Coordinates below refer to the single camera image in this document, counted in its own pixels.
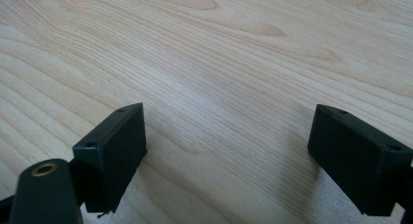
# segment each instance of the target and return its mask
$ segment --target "wooden board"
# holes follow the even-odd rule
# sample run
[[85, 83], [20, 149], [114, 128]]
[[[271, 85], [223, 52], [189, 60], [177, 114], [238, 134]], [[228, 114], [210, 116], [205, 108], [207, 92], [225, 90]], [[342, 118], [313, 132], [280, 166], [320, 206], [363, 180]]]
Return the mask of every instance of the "wooden board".
[[413, 0], [1, 0], [0, 199], [114, 109], [149, 153], [86, 223], [397, 223], [307, 152], [316, 104], [413, 145]]

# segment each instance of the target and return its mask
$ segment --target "black plastic block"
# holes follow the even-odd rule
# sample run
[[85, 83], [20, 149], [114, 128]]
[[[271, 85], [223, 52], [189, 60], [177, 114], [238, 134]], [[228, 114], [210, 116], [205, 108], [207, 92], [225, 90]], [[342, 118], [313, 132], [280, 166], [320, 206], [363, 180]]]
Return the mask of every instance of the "black plastic block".
[[65, 160], [47, 160], [20, 175], [10, 223], [83, 223]]
[[318, 105], [308, 150], [361, 213], [391, 215], [410, 148], [346, 111]]
[[73, 146], [88, 212], [116, 211], [146, 151], [142, 103], [114, 111]]

